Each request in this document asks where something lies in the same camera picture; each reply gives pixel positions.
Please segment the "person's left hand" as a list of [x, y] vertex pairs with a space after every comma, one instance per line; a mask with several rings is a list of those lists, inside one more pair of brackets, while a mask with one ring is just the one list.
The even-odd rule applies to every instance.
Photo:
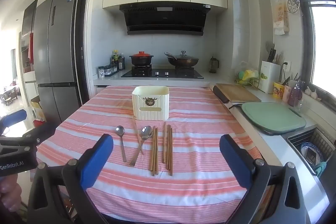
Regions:
[[18, 175], [12, 174], [1, 178], [1, 202], [11, 212], [16, 212], [21, 205], [22, 188], [18, 184]]

